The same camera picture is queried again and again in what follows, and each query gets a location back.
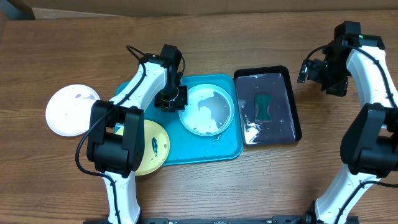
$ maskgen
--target wood grain surface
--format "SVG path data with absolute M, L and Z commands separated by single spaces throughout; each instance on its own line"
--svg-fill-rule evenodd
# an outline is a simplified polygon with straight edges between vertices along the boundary
M 2 37 L 2 32 L 4 30 L 4 26 L 6 25 L 6 21 L 8 20 L 8 17 L 5 15 L 5 13 L 0 12 L 0 41 Z
M 250 147 L 233 161 L 163 167 L 138 178 L 144 217 L 261 218 L 301 215 L 341 165 L 340 142 L 360 111 L 352 79 L 344 98 L 295 81 L 303 59 L 330 42 L 344 20 L 380 35 L 398 85 L 398 11 L 299 12 L 225 16 L 8 21 L 0 45 L 0 223 L 81 223 L 106 218 L 100 178 L 81 173 L 78 138 L 45 122 L 50 97 L 81 83 L 110 99 L 130 80 L 136 60 L 125 45 L 158 54 L 176 45 L 185 74 L 233 73 L 285 65 L 302 126 L 298 144 Z M 81 152 L 83 166 L 93 169 Z M 391 174 L 385 182 L 398 183 Z M 362 223 L 397 223 L 398 192 L 374 186 L 353 209 Z
M 398 9 L 396 0 L 24 0 L 32 7 L 119 16 Z

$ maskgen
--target yellow plate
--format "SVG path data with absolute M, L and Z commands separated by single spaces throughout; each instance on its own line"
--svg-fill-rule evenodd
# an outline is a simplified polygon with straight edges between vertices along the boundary
M 124 128 L 120 128 L 116 134 L 123 135 Z M 159 124 L 144 120 L 145 149 L 141 165 L 136 171 L 136 175 L 146 175 L 157 170 L 170 151 L 170 139 L 166 130 Z

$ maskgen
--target teal tray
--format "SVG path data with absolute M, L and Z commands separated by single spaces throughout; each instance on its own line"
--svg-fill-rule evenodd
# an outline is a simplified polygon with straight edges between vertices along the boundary
M 128 82 L 119 86 L 116 94 L 120 93 L 127 84 Z M 170 139 L 169 156 L 163 166 L 237 158 L 243 150 L 243 140 L 233 79 L 225 74 L 195 75 L 183 77 L 182 84 L 188 86 L 188 89 L 200 84 L 213 84 L 223 88 L 234 102 L 234 118 L 230 126 L 221 134 L 209 137 L 198 136 L 183 126 L 178 112 L 161 112 L 160 108 L 154 107 L 152 100 L 144 113 L 144 117 L 160 124 L 166 130 Z

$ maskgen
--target black cable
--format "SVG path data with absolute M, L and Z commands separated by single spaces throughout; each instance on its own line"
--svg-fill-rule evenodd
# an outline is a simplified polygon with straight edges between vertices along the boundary
M 142 54 L 142 55 L 145 55 L 142 51 L 140 51 L 140 50 L 138 50 L 138 49 L 136 49 L 135 47 L 132 47 L 132 46 L 130 46 L 130 45 L 127 45 L 126 48 L 127 48 L 128 51 L 130 51 L 130 53 L 132 53 L 133 55 L 134 55 L 135 53 L 134 53 L 131 49 L 135 50 L 136 52 L 138 52 L 138 53 L 140 53 L 140 54 Z
M 185 70 L 185 59 L 184 59 L 184 57 L 181 55 L 181 58 L 182 58 L 182 64 L 183 64 L 183 66 L 182 66 L 182 75 L 184 75 L 184 70 Z
M 131 46 L 126 46 L 126 48 L 127 48 L 128 51 L 129 51 L 131 54 L 133 54 L 133 56 L 138 60 L 139 64 L 142 65 L 142 69 L 144 70 L 143 73 L 142 73 L 142 76 L 141 76 L 141 78 L 139 79 L 137 85 L 135 85 L 135 87 L 134 87 L 128 94 L 126 94 L 126 96 L 125 96 L 119 103 L 116 103 L 110 110 L 108 110 L 102 117 L 100 117 L 100 119 L 97 120 L 97 122 L 94 123 L 94 124 L 92 125 L 91 128 L 89 128 L 89 129 L 87 130 L 86 134 L 82 137 L 82 139 L 80 140 L 79 144 L 77 145 L 77 148 L 76 148 L 76 155 L 75 155 L 75 162 L 76 162 L 76 165 L 77 165 L 77 167 L 79 168 L 80 171 L 82 171 L 83 173 L 88 174 L 88 175 L 93 175 L 93 176 L 97 176 L 97 177 L 104 177 L 104 178 L 108 179 L 108 180 L 111 182 L 111 186 L 112 186 L 112 190 L 113 190 L 114 209 L 115 209 L 115 211 L 116 211 L 116 214 L 115 214 L 115 215 L 116 215 L 116 217 L 118 218 L 118 223 L 119 223 L 119 224 L 121 224 L 121 219 L 120 219 L 120 214 L 119 214 L 119 209 L 118 209 L 118 200 L 117 200 L 117 197 L 116 197 L 116 186 L 115 186 L 115 181 L 112 179 L 112 177 L 110 177 L 110 176 L 108 176 L 108 175 L 106 175 L 106 174 L 97 173 L 97 172 L 92 172 L 92 171 L 88 171 L 88 170 L 84 169 L 84 168 L 81 166 L 81 164 L 80 164 L 79 155 L 80 155 L 80 149 L 81 149 L 81 147 L 83 146 L 84 141 L 87 139 L 89 133 L 94 129 L 94 127 L 97 126 L 98 123 L 99 123 L 100 121 L 102 121 L 103 119 L 105 119 L 105 117 L 107 117 L 107 115 L 109 115 L 110 113 L 112 113 L 113 110 L 114 110 L 115 108 L 117 108 L 118 106 L 122 105 L 122 104 L 134 93 L 134 91 L 139 87 L 139 85 L 140 85 L 140 84 L 142 83 L 142 81 L 144 80 L 144 77 L 146 76 L 146 68 L 145 68 L 144 62 L 137 56 L 137 54 L 135 54 L 135 53 L 134 53 L 132 50 L 130 50 L 130 49 L 136 50 L 136 51 L 139 52 L 140 54 L 143 54 L 143 53 L 142 53 L 141 51 L 135 49 L 134 47 L 131 47 Z
M 374 181 L 374 180 L 369 180 L 369 181 L 364 181 L 362 183 L 360 183 L 355 190 L 353 191 L 353 193 L 349 196 L 349 198 L 347 199 L 347 201 L 343 204 L 342 208 L 339 209 L 337 217 L 336 217 L 336 221 L 335 224 L 338 224 L 338 220 L 340 219 L 340 216 L 343 214 L 343 211 L 346 209 L 346 207 L 348 206 L 348 204 L 350 203 L 350 201 L 355 197 L 356 193 L 359 192 L 359 190 L 361 188 L 363 188 L 366 184 L 376 184 L 376 185 L 380 185 L 383 187 L 390 187 L 390 188 L 398 188 L 398 184 L 387 184 L 387 183 L 382 183 L 382 182 L 378 182 L 378 181 Z
M 328 44 L 328 45 L 324 45 L 321 47 L 316 48 L 315 50 L 311 51 L 311 53 L 309 53 L 309 55 L 307 56 L 307 58 L 305 59 L 305 64 L 308 66 L 308 60 L 310 59 L 310 57 L 317 51 L 322 50 L 322 49 L 329 49 L 329 48 L 335 48 L 335 47 L 345 47 L 345 48 L 349 48 L 349 49 L 354 49 L 357 50 L 358 52 L 361 52 L 362 54 L 364 54 L 365 56 L 367 56 L 369 59 L 371 59 L 373 61 L 373 63 L 378 67 L 378 69 L 380 70 L 381 73 L 381 77 L 383 79 L 384 82 L 384 86 L 386 88 L 386 92 L 387 92 L 387 97 L 391 103 L 391 106 L 394 109 L 398 109 L 393 97 L 392 97 L 392 93 L 388 84 L 388 79 L 386 76 L 386 73 L 384 72 L 384 69 L 381 67 L 379 60 L 376 60 L 372 55 L 370 55 L 369 53 L 367 53 L 366 51 L 360 49 L 359 47 L 354 47 L 354 46 L 350 46 L 350 45 L 341 45 L 341 44 Z

